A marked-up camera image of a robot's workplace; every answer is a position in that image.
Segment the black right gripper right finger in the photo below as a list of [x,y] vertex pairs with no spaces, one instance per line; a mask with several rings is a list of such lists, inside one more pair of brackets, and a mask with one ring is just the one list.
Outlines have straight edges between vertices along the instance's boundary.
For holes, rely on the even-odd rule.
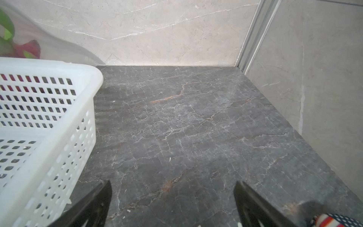
[[243,227],[294,227],[295,224],[254,191],[237,181],[233,195]]

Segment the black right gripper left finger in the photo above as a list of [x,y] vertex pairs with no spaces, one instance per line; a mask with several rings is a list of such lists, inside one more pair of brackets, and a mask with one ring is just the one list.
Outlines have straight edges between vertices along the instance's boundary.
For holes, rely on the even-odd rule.
[[112,200],[111,182],[100,183],[50,227],[103,227]]

